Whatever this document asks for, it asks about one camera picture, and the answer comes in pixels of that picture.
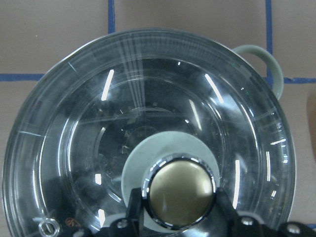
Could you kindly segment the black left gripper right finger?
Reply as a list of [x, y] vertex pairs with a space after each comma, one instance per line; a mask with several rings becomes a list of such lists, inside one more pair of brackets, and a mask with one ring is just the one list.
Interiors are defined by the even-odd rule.
[[239, 215], [224, 190], [217, 190], [214, 206], [224, 215], [226, 237], [314, 237], [316, 232], [299, 222], [282, 223], [276, 230], [250, 215]]

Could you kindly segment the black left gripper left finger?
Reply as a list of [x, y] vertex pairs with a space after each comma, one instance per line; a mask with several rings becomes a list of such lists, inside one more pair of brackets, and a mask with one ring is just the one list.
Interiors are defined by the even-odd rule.
[[99, 237], [141, 237], [144, 226], [144, 208], [141, 188], [131, 190], [125, 216], [113, 220], [98, 232]]

